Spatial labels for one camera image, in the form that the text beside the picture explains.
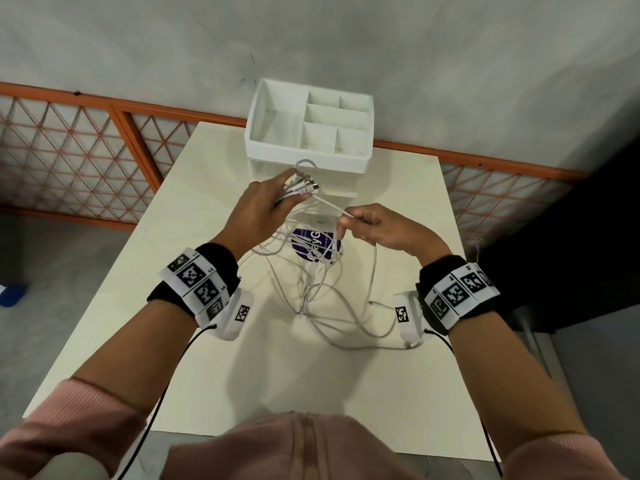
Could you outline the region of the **pink sweater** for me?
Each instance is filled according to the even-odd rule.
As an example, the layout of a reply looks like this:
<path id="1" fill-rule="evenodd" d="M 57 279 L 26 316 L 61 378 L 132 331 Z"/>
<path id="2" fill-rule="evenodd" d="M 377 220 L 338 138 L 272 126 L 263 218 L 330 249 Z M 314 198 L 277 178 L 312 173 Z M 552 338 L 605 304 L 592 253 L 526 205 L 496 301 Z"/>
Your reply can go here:
<path id="1" fill-rule="evenodd" d="M 115 396 L 68 379 L 0 440 L 0 480 L 30 480 L 80 460 L 85 479 L 114 476 L 146 427 Z M 627 480 L 599 442 L 580 434 L 528 442 L 503 461 L 504 480 Z M 277 413 L 205 442 L 170 448 L 161 480 L 420 480 L 391 449 L 348 416 Z"/>

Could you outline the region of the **orange mesh fence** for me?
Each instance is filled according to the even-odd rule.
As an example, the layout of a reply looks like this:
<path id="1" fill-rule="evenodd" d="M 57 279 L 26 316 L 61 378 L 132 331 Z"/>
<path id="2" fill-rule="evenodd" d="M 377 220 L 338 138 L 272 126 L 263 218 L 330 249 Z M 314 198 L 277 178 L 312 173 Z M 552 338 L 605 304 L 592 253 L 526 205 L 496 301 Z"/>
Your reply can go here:
<path id="1" fill-rule="evenodd" d="M 131 231 L 197 124 L 246 120 L 0 82 L 0 213 Z M 521 228 L 585 172 L 374 139 L 437 157 L 462 244 Z"/>

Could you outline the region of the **black furniture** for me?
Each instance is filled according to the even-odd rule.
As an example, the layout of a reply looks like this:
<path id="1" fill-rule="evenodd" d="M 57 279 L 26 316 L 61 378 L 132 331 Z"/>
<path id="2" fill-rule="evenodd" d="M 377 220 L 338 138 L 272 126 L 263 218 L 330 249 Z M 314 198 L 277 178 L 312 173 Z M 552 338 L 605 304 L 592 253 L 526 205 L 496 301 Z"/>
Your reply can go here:
<path id="1" fill-rule="evenodd" d="M 516 233 L 479 251 L 501 292 L 497 311 L 516 331 L 516 311 L 553 333 L 640 305 L 640 136 Z"/>

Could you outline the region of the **blue shoe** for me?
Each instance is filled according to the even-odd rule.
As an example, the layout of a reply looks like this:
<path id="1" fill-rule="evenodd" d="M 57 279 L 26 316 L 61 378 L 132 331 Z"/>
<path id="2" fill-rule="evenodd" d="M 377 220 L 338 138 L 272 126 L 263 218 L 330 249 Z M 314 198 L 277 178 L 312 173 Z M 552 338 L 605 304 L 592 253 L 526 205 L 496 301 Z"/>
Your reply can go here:
<path id="1" fill-rule="evenodd" d="M 25 295 L 28 287 L 22 284 L 0 284 L 0 307 L 11 308 Z"/>

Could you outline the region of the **black left wristband with markers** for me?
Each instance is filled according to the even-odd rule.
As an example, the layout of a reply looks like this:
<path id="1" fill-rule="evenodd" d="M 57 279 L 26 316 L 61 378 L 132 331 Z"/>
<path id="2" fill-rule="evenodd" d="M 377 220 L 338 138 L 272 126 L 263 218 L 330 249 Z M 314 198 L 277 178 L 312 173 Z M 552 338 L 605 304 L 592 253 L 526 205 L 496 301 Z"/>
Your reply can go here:
<path id="1" fill-rule="evenodd" d="M 209 242 L 196 249 L 186 248 L 158 272 L 161 281 L 147 302 L 164 301 L 178 306 L 205 330 L 205 309 L 218 298 L 225 306 L 240 288 L 238 270 L 235 257 L 222 245 Z"/>

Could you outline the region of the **person's left hand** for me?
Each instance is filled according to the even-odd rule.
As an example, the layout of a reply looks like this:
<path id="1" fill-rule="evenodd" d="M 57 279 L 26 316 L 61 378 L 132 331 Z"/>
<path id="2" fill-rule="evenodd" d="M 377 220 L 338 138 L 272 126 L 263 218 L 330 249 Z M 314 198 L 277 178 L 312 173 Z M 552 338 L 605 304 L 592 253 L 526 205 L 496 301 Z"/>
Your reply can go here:
<path id="1" fill-rule="evenodd" d="M 236 260 L 267 241 L 285 222 L 292 210 L 310 194 L 295 194 L 279 200 L 286 181 L 297 173 L 289 168 L 269 180 L 251 182 L 231 212 L 222 231 L 212 243 L 224 246 Z"/>

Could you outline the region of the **purple round sticker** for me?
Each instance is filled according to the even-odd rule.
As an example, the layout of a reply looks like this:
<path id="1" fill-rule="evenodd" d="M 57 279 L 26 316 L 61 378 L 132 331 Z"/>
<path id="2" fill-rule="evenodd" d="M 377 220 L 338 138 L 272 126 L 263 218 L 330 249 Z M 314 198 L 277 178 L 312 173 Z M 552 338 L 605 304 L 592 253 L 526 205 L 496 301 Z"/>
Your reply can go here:
<path id="1" fill-rule="evenodd" d="M 290 237 L 291 247 L 303 260 L 332 264 L 342 256 L 342 244 L 333 232 L 295 228 Z"/>

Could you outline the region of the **black right wristband with markers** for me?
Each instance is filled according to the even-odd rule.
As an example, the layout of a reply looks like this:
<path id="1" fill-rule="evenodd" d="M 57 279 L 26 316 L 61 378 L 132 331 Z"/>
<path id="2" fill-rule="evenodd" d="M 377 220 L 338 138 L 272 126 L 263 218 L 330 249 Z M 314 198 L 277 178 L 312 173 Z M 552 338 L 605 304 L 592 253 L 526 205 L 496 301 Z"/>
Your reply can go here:
<path id="1" fill-rule="evenodd" d="M 444 336 L 461 320 L 497 311 L 500 297 L 476 263 L 457 255 L 423 266 L 416 290 L 429 327 Z"/>

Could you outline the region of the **person's left forearm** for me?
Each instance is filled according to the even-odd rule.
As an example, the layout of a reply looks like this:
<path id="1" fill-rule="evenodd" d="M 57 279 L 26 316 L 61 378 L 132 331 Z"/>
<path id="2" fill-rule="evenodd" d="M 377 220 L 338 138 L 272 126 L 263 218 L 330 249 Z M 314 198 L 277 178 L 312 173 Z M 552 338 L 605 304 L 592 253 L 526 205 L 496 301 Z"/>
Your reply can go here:
<path id="1" fill-rule="evenodd" d="M 148 417 L 180 363 L 196 321 L 172 303 L 146 303 L 73 374 Z"/>

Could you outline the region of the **white compartment organizer box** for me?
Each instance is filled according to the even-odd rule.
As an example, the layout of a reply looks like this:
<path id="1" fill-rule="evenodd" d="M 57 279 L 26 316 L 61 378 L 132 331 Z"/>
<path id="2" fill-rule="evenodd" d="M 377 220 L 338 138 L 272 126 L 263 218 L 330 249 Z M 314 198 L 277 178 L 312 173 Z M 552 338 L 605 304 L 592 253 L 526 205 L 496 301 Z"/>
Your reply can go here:
<path id="1" fill-rule="evenodd" d="M 320 192 L 358 194 L 372 156 L 372 95 L 262 79 L 244 132 L 251 180 L 298 168 Z"/>

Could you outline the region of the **black wristband with markers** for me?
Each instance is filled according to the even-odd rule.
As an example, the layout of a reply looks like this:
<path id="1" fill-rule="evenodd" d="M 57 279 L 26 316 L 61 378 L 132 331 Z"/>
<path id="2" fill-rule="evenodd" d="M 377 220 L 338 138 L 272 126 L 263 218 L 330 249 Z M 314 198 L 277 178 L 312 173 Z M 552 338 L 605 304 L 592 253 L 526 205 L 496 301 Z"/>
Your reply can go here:
<path id="1" fill-rule="evenodd" d="M 416 290 L 429 327 L 444 336 L 461 320 L 497 311 L 500 297 L 476 263 L 457 255 L 423 266 Z"/>
<path id="2" fill-rule="evenodd" d="M 205 330 L 205 309 L 218 298 L 225 306 L 240 288 L 238 270 L 235 257 L 222 245 L 209 242 L 196 249 L 186 248 L 158 272 L 161 281 L 147 302 L 164 301 L 178 306 Z"/>

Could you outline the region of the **person's right hand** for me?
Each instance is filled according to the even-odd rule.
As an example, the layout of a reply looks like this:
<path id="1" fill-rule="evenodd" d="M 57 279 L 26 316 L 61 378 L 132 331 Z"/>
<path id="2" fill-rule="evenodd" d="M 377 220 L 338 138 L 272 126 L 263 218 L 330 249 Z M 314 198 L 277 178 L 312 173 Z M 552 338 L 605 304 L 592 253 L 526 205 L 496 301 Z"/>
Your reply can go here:
<path id="1" fill-rule="evenodd" d="M 376 205 L 376 245 L 403 251 L 418 259 L 421 266 L 452 254 L 446 243 L 428 227 L 379 203 Z"/>

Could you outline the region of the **person's right forearm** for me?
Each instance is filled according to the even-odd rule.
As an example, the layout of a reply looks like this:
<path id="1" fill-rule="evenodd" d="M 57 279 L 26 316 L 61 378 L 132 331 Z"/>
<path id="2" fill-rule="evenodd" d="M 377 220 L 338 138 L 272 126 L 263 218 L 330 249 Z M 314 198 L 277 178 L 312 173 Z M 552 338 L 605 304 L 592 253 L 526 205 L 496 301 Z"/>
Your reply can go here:
<path id="1" fill-rule="evenodd" d="M 448 334 L 473 404 L 502 460 L 536 439 L 587 434 L 561 388 L 496 312 Z"/>

